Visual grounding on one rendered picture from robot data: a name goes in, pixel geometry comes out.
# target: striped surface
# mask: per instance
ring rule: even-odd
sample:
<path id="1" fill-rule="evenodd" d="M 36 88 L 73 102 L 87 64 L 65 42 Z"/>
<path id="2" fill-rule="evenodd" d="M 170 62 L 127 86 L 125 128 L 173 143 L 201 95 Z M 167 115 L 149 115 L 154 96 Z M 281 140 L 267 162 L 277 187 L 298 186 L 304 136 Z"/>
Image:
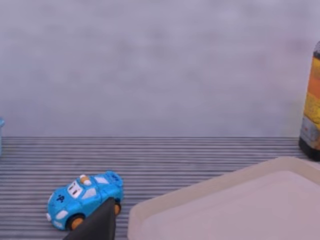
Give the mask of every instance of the striped surface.
<path id="1" fill-rule="evenodd" d="M 61 240 L 47 222 L 52 191 L 107 169 L 125 181 L 116 239 L 127 239 L 138 202 L 279 156 L 305 158 L 296 138 L 5 137 L 0 159 L 0 239 Z"/>

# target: beige tray edge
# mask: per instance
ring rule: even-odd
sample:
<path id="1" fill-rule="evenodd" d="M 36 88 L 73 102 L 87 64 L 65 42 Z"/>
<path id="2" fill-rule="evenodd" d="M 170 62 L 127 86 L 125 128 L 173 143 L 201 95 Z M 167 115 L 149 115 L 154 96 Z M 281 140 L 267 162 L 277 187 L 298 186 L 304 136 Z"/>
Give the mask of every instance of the beige tray edge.
<path id="1" fill-rule="evenodd" d="M 290 156 L 278 157 L 138 203 L 129 213 L 128 239 L 139 240 L 143 221 L 154 214 L 279 171 L 297 173 L 320 185 L 320 164 Z"/>

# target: gray wall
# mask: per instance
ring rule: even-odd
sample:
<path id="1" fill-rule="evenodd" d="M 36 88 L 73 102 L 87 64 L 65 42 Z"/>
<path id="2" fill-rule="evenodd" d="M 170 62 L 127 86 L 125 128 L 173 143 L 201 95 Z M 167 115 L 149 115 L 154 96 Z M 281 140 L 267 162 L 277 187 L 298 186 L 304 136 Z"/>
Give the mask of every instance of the gray wall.
<path id="1" fill-rule="evenodd" d="M 1 0 L 5 136 L 297 136 L 316 0 Z"/>

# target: car's rear wheel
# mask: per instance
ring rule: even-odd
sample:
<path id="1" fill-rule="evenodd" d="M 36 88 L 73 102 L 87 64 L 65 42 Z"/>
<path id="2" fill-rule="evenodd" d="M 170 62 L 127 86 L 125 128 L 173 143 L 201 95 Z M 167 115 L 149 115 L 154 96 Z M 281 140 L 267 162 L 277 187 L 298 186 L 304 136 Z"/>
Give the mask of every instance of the car's rear wheel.
<path id="1" fill-rule="evenodd" d="M 66 222 L 66 228 L 73 231 L 75 230 L 82 222 L 85 220 L 85 216 L 83 214 L 76 214 L 71 216 Z"/>
<path id="2" fill-rule="evenodd" d="M 116 202 L 114 205 L 114 214 L 117 216 L 121 212 L 121 204 L 119 202 Z"/>

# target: bottle label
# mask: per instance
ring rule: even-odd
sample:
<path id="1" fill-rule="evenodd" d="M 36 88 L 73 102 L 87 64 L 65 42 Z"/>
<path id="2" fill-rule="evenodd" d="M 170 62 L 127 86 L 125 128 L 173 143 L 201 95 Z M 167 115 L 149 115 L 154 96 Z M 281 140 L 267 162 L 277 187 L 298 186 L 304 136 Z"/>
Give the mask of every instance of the bottle label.
<path id="1" fill-rule="evenodd" d="M 320 59 L 313 57 L 300 137 L 313 149 L 320 150 Z"/>

